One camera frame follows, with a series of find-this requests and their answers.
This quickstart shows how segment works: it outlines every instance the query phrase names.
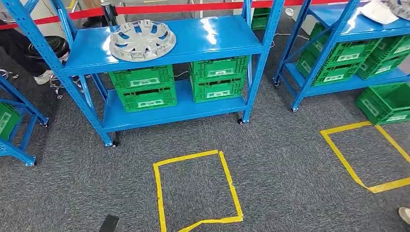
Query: shoe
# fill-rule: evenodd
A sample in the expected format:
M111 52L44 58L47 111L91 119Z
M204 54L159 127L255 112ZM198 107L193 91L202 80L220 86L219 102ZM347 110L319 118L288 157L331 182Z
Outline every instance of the shoe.
M52 70L47 70L40 76L35 76L34 80L36 80L37 84L44 85L50 80L51 76L53 75L54 75L54 72Z
M398 209L398 214L400 215L401 219L405 221L407 224L410 225L410 209L405 207L400 207Z

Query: shelf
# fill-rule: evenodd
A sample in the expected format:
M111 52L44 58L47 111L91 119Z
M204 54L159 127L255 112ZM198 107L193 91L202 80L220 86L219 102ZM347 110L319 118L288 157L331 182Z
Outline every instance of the shelf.
M241 15L165 23L176 35L175 47L163 57L144 62L118 60L111 55L109 36L117 27L78 30L63 71L66 75L102 73L262 52L262 44Z
M299 87L302 87L305 83L305 78L303 75L296 69L296 63L286 64L286 69L292 75L295 82ZM358 75L353 75L348 81L339 82L334 84L328 84L323 86L308 87L306 89L305 96L316 96L326 93L335 93L340 91L352 90L357 88L365 88L367 86L388 84L401 81L409 81L410 76L407 76L399 68L394 69L391 72L384 73L372 77L367 80L361 79Z
M361 2L358 7L365 5L367 2ZM328 27L334 24L341 16L346 4L333 4L309 7L309 14L313 15L320 23ZM372 21L358 10L347 22L343 32L337 38L337 42L368 40L396 35L410 34L410 21L399 18L390 24L380 24Z
M106 132L121 131L199 117L239 112L246 109L242 97L194 103L189 80L176 81L178 105L127 113L117 92L108 91L102 126Z

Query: crate label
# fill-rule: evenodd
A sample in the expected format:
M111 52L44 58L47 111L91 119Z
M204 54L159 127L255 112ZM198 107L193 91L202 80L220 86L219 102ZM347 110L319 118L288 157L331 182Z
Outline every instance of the crate label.
M387 70L390 70L391 68L392 68L392 66L389 65L389 66L387 66L387 67L384 67L384 68L381 68L381 69L377 70L377 72L376 72L375 74L385 72L385 71L387 71Z
M162 105L164 104L163 100L154 100L154 101L144 101L144 102L139 102L138 103L138 108L143 108L143 107L148 107L148 106L154 106L154 105Z
M360 69L366 71L368 67L369 67L369 66L368 66L367 64L363 63L363 64L360 66Z
M391 116L386 122L406 119L407 115Z
M321 52L322 49L323 49L323 45L322 45L319 41L316 41L316 42L313 44L313 46L315 46L315 48L317 48L320 52Z
M212 70L208 72L208 77L209 76L223 76L223 75L231 75L234 74L234 69L222 69L222 70Z
M345 76L345 74L337 75L337 76L328 76L323 80L323 82L340 80L340 79L343 79L344 76Z
M380 48L381 50L383 50L386 47L386 43L385 42L380 42L379 45L377 45L377 48Z
M3 116L0 119L0 133L3 132L10 118L11 118L11 114L9 114L8 112L4 112Z
M206 98L216 98L216 97L228 96L230 94L231 94L230 90L225 90L225 91L220 91L220 92L208 93L206 95Z
M374 108L374 106L369 102L368 99L365 98L362 100L362 102L374 116L379 115L379 112L376 110L376 108Z
M312 68L306 63L306 61L302 61L302 66L308 73L310 73L310 70L312 70Z
M144 79L144 80L137 80L137 81L130 81L130 86L135 87L135 86L144 86L144 85L151 85L151 84L158 84L160 80L155 77L155 78L149 78L149 79Z
M399 47L398 49L396 49L396 51L393 54L399 53L399 52L404 52L410 50L410 44L403 46L403 47Z
M337 60L338 61L346 61L346 60L351 60L351 59L357 59L357 58L359 58L359 55L360 55L360 53L345 55L345 56L339 56L339 58L337 58Z

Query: yellow tape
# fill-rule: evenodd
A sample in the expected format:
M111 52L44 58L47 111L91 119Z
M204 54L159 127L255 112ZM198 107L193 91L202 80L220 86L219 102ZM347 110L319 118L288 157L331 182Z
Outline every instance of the yellow tape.
M378 193L378 192L383 192L386 190L391 190L395 188L399 188L402 186L410 185L410 177L396 180L396 181L391 181L387 182L384 184L372 186L372 187L366 187L362 180L357 176L357 174L354 172L353 168L349 165L345 157L342 155L340 150L336 147L335 143L330 139L329 134L332 133L337 133L337 132L342 132L342 131L347 131L347 130L352 130L356 128L360 128L363 126L370 126L372 125L369 121L366 122L359 122L359 123L354 123L346 126L341 126L341 127L336 127L332 129L327 129L327 130L322 130L320 131L321 135L323 138L326 140L326 142L329 144L331 149L334 151L334 153L337 155L339 160L342 162L343 166L346 168L346 170L349 172L350 176L355 180L356 183L361 185L362 187L366 188L367 190L371 191L372 193ZM377 130L382 133L382 135L400 152L400 154L408 161L410 162L410 157L409 155L397 144L397 142L379 125L376 125Z
M74 7L75 0L71 0L70 5L65 9L72 9Z
M155 173L155 182L157 183L158 213L160 215L161 231L166 232L165 212L164 212L164 203L163 203L163 200L162 200L160 170L159 170L157 164L153 164L153 166L154 166L154 173Z
M376 125L376 129L400 152L400 154L410 163L410 156L405 152L399 144L379 125Z
M178 161L183 161L183 160L189 160L189 159L194 159L198 157L203 157L203 156L209 156L209 155L215 155L218 154L218 150L212 150L212 151L206 151L202 153L197 153L197 154L192 154L192 155L187 155L187 156L181 156L181 157L176 157L176 158L171 158L167 160L163 160L157 163L154 163L154 173L155 173L155 181L157 184L157 197L158 197L158 213L160 215L160 225L161 225L161 232L166 232L166 222L165 222L165 212L164 212L164 205L163 205L163 199L162 199L162 189L161 189L161 176L160 176L160 171L159 171L159 166L165 165L168 163L173 163L173 162L178 162ZM231 190L232 198L234 200L235 204L235 209L236 212L238 213L238 216L235 217L224 217L221 219L205 219L202 221L198 221L188 227L185 227L179 232L188 232L195 227L204 224L204 223L232 223L232 222L239 222L243 220L243 213L241 209L241 205L239 204L239 199L238 195L236 194L235 187L232 184L232 177L228 169L228 164L226 163L225 157L223 155L223 152L219 152L219 157L220 161L223 166L223 170L226 175L226 179L228 180L229 184L229 189Z

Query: green plastic crate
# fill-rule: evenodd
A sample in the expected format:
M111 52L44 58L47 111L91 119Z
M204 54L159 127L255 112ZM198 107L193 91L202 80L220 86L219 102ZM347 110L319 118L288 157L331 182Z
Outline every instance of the green plastic crate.
M368 87L356 105L373 124L410 120L410 86L406 82Z
M141 69L128 69L109 72L111 81L120 91L131 90L138 87L155 88L169 86L174 82L172 65L162 65Z
M315 62L316 57L309 51L305 50L299 57L296 68L305 78L307 78ZM316 75L316 78L313 80L311 86L321 86L347 81L359 67L360 63L345 64L334 67L323 65Z
M231 76L226 80L204 83L194 83L191 78L193 101L206 102L241 96L244 82L243 74Z
M406 58L407 55L388 58L386 60L380 60L373 55L370 55L366 61L360 66L356 74L367 80L379 74L387 73L392 71L395 67L400 65L400 63Z
M128 113L176 105L175 85L117 93Z
M9 140L10 133L20 119L20 114L9 104L0 103L0 138Z
M325 28L320 23L316 23L310 38L315 38ZM324 34L312 45L307 47L315 57L321 53L330 33ZM332 66L339 66L344 64L351 64L364 61L370 53L377 47L381 39L373 39L366 41L342 42L337 43L332 51L329 53L326 63Z
M408 53L410 53L410 35L402 35L383 38L372 55L379 59L387 59Z
M266 28L269 19L270 8L255 8L253 11L252 30L263 30Z
M231 79L229 76L246 75L249 56L211 59L190 63L194 83Z

